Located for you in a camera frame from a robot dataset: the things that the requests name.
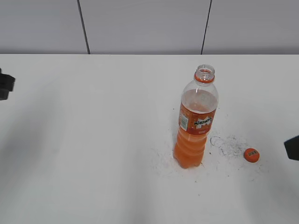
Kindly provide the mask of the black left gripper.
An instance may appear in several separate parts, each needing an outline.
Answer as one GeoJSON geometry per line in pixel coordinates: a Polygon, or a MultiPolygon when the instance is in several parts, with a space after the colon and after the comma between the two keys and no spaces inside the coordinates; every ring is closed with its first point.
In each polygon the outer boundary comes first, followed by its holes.
{"type": "Polygon", "coordinates": [[[2,69],[0,69],[0,101],[8,99],[9,93],[14,89],[14,84],[15,78],[2,73],[2,69]]]}

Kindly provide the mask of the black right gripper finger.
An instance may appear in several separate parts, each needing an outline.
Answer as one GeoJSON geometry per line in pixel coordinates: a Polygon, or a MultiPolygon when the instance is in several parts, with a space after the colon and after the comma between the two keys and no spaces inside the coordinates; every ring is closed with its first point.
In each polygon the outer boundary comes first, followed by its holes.
{"type": "Polygon", "coordinates": [[[293,137],[284,142],[287,156],[290,160],[299,160],[299,136],[293,137]]]}

